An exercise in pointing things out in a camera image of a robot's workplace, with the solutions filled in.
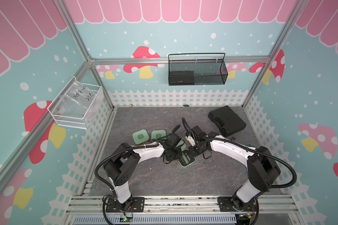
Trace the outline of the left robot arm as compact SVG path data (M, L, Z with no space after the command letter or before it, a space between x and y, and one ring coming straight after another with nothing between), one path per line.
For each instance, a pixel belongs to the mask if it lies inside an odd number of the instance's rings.
M122 143L112 155L102 160L95 168L95 177L106 184L112 195L103 197L103 206L122 212L128 211L133 205L133 197L129 189L129 179L137 165L152 158L162 158L169 164L182 156L182 139L171 132L169 135L154 139L149 144L130 146Z

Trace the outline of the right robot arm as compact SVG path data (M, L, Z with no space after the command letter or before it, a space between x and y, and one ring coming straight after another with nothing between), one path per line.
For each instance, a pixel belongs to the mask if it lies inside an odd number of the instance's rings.
M250 201L274 188L286 188L297 181L297 173L289 163L273 156L264 146L249 147L229 140L216 132L206 134L198 126L185 128L186 140L195 152L215 151L229 156L243 164L248 173L247 181L236 190L230 204L236 211L243 211ZM292 179L285 184L275 185L281 174L278 163L284 165L292 174Z

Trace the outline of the green case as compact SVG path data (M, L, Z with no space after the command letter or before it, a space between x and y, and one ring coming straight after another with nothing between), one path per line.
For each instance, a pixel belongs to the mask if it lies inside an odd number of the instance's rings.
M145 129L134 132L132 138L136 145L142 145L150 141L149 134Z
M182 156L178 159L178 162L182 167L187 167L190 164L195 162L195 157L190 152L190 150L187 148L187 146L186 146L186 144L183 140L181 140L177 144L177 147L180 147L180 149L182 151Z
M154 131L151 132L151 140L160 139L164 136L166 136L165 130L154 130Z

